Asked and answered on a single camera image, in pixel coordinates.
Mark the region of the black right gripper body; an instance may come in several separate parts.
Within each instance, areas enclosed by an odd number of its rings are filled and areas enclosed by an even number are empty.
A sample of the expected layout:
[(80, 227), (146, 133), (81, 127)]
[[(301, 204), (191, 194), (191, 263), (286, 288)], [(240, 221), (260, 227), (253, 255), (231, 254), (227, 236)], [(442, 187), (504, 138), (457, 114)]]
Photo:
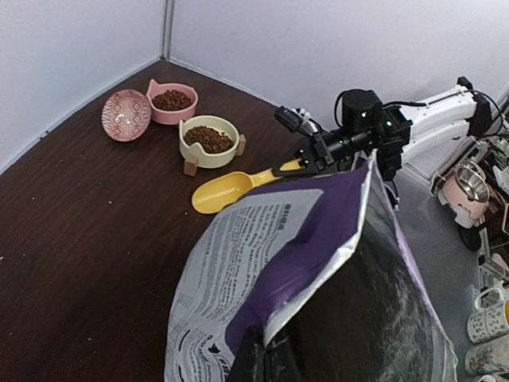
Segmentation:
[(334, 133), (316, 133), (308, 137), (310, 159), (308, 169), (312, 175), (318, 175), (331, 168), (337, 167), (332, 149), (337, 144)]

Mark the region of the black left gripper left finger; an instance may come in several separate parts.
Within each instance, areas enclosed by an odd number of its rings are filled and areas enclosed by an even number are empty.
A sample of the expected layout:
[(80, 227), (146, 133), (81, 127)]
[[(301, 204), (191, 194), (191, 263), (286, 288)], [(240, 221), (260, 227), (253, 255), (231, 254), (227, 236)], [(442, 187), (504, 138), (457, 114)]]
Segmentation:
[(256, 326), (245, 332), (230, 372), (232, 382), (263, 382), (266, 350)]

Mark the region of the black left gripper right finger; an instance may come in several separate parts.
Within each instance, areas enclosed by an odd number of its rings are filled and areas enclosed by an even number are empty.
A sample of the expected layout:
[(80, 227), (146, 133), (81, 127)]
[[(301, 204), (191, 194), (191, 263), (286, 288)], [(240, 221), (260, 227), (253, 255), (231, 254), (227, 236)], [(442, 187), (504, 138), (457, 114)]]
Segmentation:
[(302, 381), (293, 351), (287, 340), (272, 341), (265, 353), (265, 381)]

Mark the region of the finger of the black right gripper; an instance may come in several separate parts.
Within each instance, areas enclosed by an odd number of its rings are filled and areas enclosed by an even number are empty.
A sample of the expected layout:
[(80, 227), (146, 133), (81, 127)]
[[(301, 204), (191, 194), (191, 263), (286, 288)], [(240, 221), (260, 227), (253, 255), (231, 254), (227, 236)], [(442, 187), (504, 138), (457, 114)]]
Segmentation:
[(288, 158), (272, 167), (272, 173), (309, 173), (313, 164), (305, 149), (297, 149)]
[(321, 177), (328, 177), (330, 173), (323, 172), (323, 173), (301, 173), (299, 170), (293, 170), (293, 171), (286, 171), (282, 177), (276, 180), (276, 183), (285, 183), (288, 181), (296, 181), (301, 179), (314, 179), (314, 178), (321, 178)]

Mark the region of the yellow plastic food scoop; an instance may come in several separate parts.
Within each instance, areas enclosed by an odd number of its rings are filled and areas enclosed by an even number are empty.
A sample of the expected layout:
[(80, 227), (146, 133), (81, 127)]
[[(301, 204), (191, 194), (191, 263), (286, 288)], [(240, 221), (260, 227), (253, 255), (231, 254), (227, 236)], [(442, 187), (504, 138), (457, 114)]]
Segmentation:
[(272, 169), (255, 174), (234, 171), (212, 179), (198, 187), (192, 195), (192, 206), (201, 214), (213, 214), (259, 186), (277, 181)]

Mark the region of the purple pet food bag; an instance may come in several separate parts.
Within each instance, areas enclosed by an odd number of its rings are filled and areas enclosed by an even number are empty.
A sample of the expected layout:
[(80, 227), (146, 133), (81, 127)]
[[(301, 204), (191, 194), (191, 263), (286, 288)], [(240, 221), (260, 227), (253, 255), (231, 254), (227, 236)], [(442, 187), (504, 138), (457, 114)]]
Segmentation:
[(458, 359), (374, 155), (219, 212), (169, 313), (164, 378), (230, 381), (247, 329), (287, 340), (302, 381), (454, 381)]

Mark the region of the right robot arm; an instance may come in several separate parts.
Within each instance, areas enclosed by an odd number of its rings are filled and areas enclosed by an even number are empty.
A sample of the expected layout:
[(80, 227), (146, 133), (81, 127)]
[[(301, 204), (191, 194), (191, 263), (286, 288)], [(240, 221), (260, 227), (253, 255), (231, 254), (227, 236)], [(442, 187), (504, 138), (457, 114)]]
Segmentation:
[(439, 95), (417, 102), (384, 103), (373, 90), (342, 91), (333, 109), (336, 129), (326, 131), (304, 109), (280, 106), (275, 119), (301, 139), (271, 169), (275, 177), (312, 177), (349, 162), (359, 153), (376, 153), (384, 181), (411, 158), (453, 138), (486, 138), (496, 118), (496, 102), (464, 76)]

